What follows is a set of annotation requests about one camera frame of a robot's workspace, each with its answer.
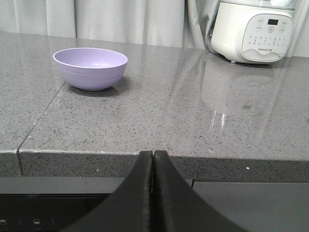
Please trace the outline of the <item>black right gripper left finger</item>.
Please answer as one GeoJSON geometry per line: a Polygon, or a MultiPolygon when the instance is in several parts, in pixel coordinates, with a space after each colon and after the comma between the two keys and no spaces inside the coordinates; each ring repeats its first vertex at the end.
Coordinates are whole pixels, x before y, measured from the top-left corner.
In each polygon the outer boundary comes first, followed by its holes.
{"type": "Polygon", "coordinates": [[[121,185],[102,203],[63,232],[149,232],[152,152],[139,153],[121,185]]]}

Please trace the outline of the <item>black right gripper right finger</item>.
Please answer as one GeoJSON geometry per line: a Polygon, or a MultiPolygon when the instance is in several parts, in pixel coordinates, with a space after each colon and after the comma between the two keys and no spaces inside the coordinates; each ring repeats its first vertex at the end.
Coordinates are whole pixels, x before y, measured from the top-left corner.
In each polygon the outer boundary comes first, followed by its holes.
{"type": "Polygon", "coordinates": [[[154,232],[243,232],[199,197],[181,177],[167,151],[153,156],[154,232]]]}

